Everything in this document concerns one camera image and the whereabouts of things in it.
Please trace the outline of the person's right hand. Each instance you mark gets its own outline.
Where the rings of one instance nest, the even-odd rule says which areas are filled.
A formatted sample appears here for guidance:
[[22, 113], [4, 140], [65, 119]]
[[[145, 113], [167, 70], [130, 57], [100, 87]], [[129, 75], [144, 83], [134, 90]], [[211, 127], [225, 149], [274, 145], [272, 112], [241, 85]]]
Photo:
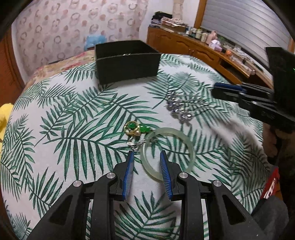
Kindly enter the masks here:
[[280, 160], [289, 155], [292, 133], [285, 133], [263, 123], [263, 150], [272, 165], [279, 165]]

